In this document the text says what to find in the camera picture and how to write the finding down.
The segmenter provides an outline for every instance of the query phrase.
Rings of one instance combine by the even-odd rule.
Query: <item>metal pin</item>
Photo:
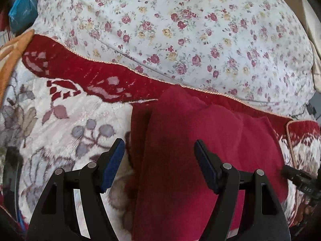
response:
[[[88,165],[87,165],[89,168],[94,168],[97,166],[97,163],[96,162],[89,162]]]
[[[62,173],[62,168],[57,168],[56,170],[55,170],[55,174],[56,175],[60,175]]]
[[[263,171],[262,169],[258,169],[258,170],[256,171],[256,173],[257,173],[258,175],[260,175],[260,176],[263,176],[263,175],[264,175],[264,171]]]
[[[231,165],[230,163],[224,163],[224,164],[223,164],[223,167],[224,167],[225,169],[231,169],[231,168],[232,168],[232,165]]]

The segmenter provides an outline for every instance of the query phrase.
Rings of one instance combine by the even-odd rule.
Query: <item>flower pattern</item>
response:
[[[311,46],[283,0],[39,0],[38,5],[36,33],[85,57],[229,94],[283,115],[301,113],[314,94]]]

